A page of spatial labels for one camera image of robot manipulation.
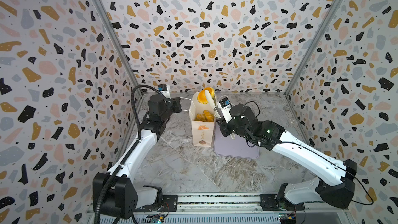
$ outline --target wall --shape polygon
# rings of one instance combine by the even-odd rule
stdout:
[[[358,164],[371,206],[357,223],[398,213],[397,0],[344,0],[289,99],[316,148]],[[354,200],[369,203],[357,183]]]
[[[139,83],[282,92],[333,0],[103,0]]]
[[[0,222],[83,223],[129,123],[90,0],[0,0]]]

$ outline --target metal corner post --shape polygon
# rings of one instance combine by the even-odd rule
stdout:
[[[94,5],[94,7],[97,9],[98,15],[101,18],[101,21],[105,27],[106,32],[109,35],[109,38],[111,39],[113,45],[115,46],[117,55],[120,57],[120,60],[122,61],[122,64],[126,70],[126,73],[130,79],[130,81],[132,82],[133,86],[138,86],[138,82],[137,79],[134,75],[134,73],[132,72],[132,69],[130,67],[129,62],[127,61],[126,58],[126,54],[124,53],[121,44],[119,42],[118,37],[116,36],[116,33],[113,31],[113,27],[111,22],[108,19],[108,16],[106,14],[106,10],[101,2],[101,0],[92,0],[92,3]],[[142,91],[141,90],[137,90],[138,92],[138,98],[142,97]]]
[[[287,86],[285,91],[285,96],[288,96],[292,91],[293,87],[295,86],[295,83],[300,77],[301,72],[304,70],[305,65],[310,60],[312,53],[314,53],[318,43],[321,41],[324,33],[326,32],[326,29],[329,27],[329,24],[331,23],[333,17],[335,16],[336,11],[340,8],[342,2],[343,0],[333,0],[333,3],[331,4],[329,11],[326,13],[325,19],[322,21],[318,31],[314,36],[314,39],[312,40],[310,46],[305,52],[303,59],[301,60],[296,72],[293,75],[293,78],[291,79],[289,85]]]

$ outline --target black mounting plate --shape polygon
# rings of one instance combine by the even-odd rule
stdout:
[[[276,211],[279,210],[280,207],[276,201],[276,194],[261,194],[260,195],[260,206],[263,208],[263,211]],[[293,205],[292,207],[288,207],[286,210],[293,211],[296,207],[296,210],[304,210],[304,205],[302,203]]]
[[[163,209],[163,213],[176,212],[178,196],[177,195],[163,195],[162,203],[165,206],[165,209]],[[152,212],[152,211],[150,211],[147,206],[143,206],[141,208],[136,209],[134,212]]]

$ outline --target purple cutting board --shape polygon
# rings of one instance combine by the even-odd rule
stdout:
[[[238,135],[235,135],[235,139],[232,139],[231,136],[223,137],[218,124],[216,124],[215,129],[214,152],[217,155],[250,159],[255,159],[260,155],[258,146],[254,146],[252,148],[248,147],[246,139],[239,137]]]

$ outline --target robotic arm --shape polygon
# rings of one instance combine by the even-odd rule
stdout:
[[[218,107],[223,117],[217,123],[224,137],[235,133],[256,146],[291,158],[318,176],[308,182],[282,184],[274,206],[291,209],[305,201],[324,201],[337,208],[348,207],[355,192],[353,179],[357,164],[354,161],[343,162],[329,157],[300,141],[284,127],[272,121],[259,121],[250,107],[231,106],[228,98],[222,98]]]
[[[150,97],[149,111],[126,152],[107,173],[97,173],[93,179],[95,223],[99,223],[99,214],[129,219],[140,207],[157,211],[163,205],[161,188],[135,189],[133,186],[138,168],[164,132],[171,115],[182,111],[180,97],[171,98],[170,87],[163,84],[158,89],[159,94]],[[282,126],[272,121],[258,121],[250,107],[232,106],[228,98],[222,98],[217,105],[217,112],[222,116],[217,123],[223,136],[235,133],[252,144],[291,158],[318,176],[308,182],[282,184],[276,199],[265,203],[267,209],[294,210],[295,205],[305,201],[325,201],[337,208],[348,207],[355,190],[355,162],[329,157],[298,140]],[[133,110],[138,120],[134,105]]]

